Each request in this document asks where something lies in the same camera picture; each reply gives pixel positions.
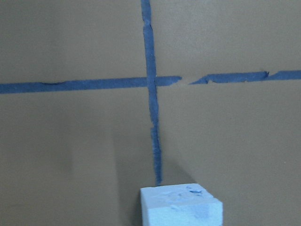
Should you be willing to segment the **light blue foam block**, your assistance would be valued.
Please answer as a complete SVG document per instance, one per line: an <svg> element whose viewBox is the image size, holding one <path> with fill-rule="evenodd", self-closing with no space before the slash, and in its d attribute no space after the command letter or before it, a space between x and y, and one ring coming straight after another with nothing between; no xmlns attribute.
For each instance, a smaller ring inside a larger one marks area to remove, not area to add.
<svg viewBox="0 0 301 226"><path fill-rule="evenodd" d="M223 203L199 184L140 189L144 226L222 226Z"/></svg>

